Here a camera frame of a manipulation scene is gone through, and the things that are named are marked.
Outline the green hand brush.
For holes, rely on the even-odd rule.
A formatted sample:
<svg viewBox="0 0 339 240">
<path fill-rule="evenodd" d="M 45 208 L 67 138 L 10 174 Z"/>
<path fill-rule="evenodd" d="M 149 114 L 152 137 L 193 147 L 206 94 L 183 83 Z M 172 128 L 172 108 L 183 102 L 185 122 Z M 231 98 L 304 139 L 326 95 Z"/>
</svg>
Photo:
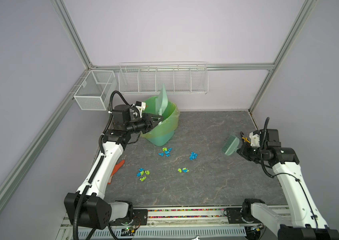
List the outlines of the green hand brush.
<svg viewBox="0 0 339 240">
<path fill-rule="evenodd" d="M 231 156 L 238 150 L 239 144 L 240 139 L 235 135 L 230 135 L 221 150 L 226 156 Z"/>
</svg>

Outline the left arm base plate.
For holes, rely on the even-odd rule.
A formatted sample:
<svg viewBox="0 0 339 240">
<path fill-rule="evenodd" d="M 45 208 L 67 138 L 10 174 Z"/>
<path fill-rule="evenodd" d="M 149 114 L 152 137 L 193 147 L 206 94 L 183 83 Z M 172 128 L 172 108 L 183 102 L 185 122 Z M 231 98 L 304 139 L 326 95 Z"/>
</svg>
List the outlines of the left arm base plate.
<svg viewBox="0 0 339 240">
<path fill-rule="evenodd" d="M 133 213 L 124 219 L 110 222 L 111 226 L 146 226 L 148 222 L 148 209 L 133 209 Z"/>
</svg>

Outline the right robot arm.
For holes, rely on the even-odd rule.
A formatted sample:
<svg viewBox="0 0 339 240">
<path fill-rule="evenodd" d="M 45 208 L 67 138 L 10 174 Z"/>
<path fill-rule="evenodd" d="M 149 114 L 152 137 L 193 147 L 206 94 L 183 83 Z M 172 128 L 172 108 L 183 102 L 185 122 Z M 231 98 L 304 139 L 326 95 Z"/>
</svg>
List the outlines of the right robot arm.
<svg viewBox="0 0 339 240">
<path fill-rule="evenodd" d="M 242 219 L 248 223 L 260 221 L 279 240 L 339 240 L 338 230 L 328 226 L 309 193 L 297 154 L 281 146 L 278 131 L 263 128 L 247 138 L 241 136 L 241 140 L 237 153 L 261 165 L 268 177 L 279 181 L 291 216 L 285 219 L 260 199 L 245 199 Z"/>
</svg>

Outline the blue paper scrap cluster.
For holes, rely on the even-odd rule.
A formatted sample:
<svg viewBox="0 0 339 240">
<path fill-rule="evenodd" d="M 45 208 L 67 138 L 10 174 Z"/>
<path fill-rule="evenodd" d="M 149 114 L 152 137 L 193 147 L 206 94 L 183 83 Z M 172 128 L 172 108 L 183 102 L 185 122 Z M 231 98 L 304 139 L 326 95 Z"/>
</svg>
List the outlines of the blue paper scrap cluster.
<svg viewBox="0 0 339 240">
<path fill-rule="evenodd" d="M 197 154 L 194 153 L 194 152 L 191 152 L 191 154 L 190 154 L 190 156 L 189 156 L 189 159 L 190 159 L 191 161 L 197 159 Z"/>
</svg>

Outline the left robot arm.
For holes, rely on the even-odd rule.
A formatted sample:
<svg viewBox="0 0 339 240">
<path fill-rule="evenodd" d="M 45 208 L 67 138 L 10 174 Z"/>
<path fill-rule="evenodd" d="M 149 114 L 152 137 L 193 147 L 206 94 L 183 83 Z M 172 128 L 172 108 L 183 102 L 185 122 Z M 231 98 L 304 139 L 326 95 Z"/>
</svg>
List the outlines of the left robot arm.
<svg viewBox="0 0 339 240">
<path fill-rule="evenodd" d="M 132 134 L 148 133 L 164 119 L 146 113 L 146 103 L 118 105 L 111 108 L 109 121 L 99 137 L 99 153 L 84 182 L 74 193 L 68 193 L 64 205 L 71 225 L 73 239 L 79 239 L 79 227 L 91 229 L 87 239 L 96 230 L 103 230 L 113 221 L 131 223 L 133 204 L 128 201 L 105 201 L 106 188 L 114 167 L 127 147 Z"/>
</svg>

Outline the green plastic dustpan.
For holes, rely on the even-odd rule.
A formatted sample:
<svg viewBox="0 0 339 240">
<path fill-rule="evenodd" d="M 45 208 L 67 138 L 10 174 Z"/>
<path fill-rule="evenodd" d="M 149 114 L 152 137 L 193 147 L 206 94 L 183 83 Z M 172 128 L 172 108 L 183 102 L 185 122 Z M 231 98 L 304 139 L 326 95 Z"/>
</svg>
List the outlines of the green plastic dustpan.
<svg viewBox="0 0 339 240">
<path fill-rule="evenodd" d="M 160 94 L 156 98 L 156 113 L 157 115 L 162 116 L 168 106 L 168 96 L 165 88 L 165 84 L 163 84 Z"/>
</svg>

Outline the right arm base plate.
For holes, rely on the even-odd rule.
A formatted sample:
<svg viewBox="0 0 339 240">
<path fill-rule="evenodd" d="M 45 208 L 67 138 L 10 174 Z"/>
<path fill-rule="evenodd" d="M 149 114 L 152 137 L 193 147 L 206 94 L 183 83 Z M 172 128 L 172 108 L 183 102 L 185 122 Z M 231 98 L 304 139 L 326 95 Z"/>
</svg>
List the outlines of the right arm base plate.
<svg viewBox="0 0 339 240">
<path fill-rule="evenodd" d="M 229 224 L 245 224 L 245 221 L 242 218 L 242 208 L 226 208 L 224 210 L 224 215 L 226 216 Z"/>
</svg>

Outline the green blue scrap cluster front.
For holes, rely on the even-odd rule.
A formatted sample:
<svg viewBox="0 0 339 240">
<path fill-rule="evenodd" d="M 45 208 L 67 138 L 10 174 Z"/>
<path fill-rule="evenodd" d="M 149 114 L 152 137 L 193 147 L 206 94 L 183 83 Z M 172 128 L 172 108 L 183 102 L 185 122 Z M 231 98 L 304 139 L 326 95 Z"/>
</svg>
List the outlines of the green blue scrap cluster front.
<svg viewBox="0 0 339 240">
<path fill-rule="evenodd" d="M 189 169 L 187 168 L 182 168 L 182 169 L 178 169 L 177 170 L 179 173 L 188 173 L 189 172 Z"/>
</svg>

